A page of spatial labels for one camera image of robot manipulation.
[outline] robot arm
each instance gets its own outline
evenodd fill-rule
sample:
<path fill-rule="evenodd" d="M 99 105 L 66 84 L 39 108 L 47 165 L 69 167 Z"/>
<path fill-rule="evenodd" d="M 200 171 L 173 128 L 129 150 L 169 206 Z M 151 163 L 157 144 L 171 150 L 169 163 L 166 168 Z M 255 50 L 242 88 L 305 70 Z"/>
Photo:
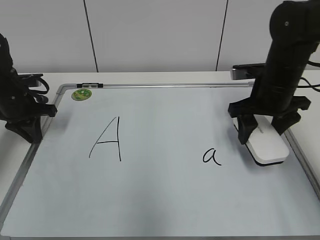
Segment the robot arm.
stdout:
<path fill-rule="evenodd" d="M 43 96 L 49 90 L 42 74 L 18 75 L 13 68 L 7 39 L 0 34 L 0 120 L 7 121 L 5 127 L 29 143 L 42 140 L 41 116 L 54 117 L 55 105 L 46 104 Z M 37 83 L 42 83 L 46 90 L 31 90 Z"/>
<path fill-rule="evenodd" d="M 254 115 L 272 116 L 272 126 L 281 135 L 299 122 L 298 109 L 310 101 L 294 96 L 310 55 L 320 41 L 320 0 L 284 1 L 270 19 L 272 44 L 264 65 L 255 66 L 250 97 L 230 103 L 228 112 L 237 118 L 238 138 L 245 144 L 258 127 Z"/>

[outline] round sticker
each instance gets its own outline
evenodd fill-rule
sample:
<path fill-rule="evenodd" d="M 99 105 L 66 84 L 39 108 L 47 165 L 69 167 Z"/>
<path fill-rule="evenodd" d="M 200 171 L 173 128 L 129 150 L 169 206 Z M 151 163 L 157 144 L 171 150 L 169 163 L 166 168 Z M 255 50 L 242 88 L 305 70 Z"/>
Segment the round sticker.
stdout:
<path fill-rule="evenodd" d="M 79 89 L 72 93 L 71 97 L 73 100 L 76 101 L 83 101 L 90 98 L 92 95 L 92 92 L 89 89 Z"/>

